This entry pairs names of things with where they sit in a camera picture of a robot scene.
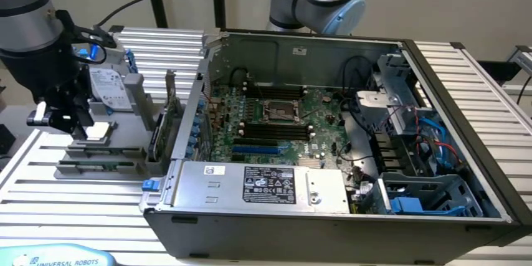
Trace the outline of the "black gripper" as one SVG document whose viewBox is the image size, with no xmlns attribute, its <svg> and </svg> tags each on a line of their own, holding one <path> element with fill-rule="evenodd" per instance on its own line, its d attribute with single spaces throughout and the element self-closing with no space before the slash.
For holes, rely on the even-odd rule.
<svg viewBox="0 0 532 266">
<path fill-rule="evenodd" d="M 72 137 L 86 137 L 86 127 L 94 125 L 88 104 L 92 85 L 90 67 L 79 62 L 72 45 L 59 40 L 30 52 L 3 49 L 2 61 L 36 103 L 27 125 L 48 126 Z"/>
</svg>

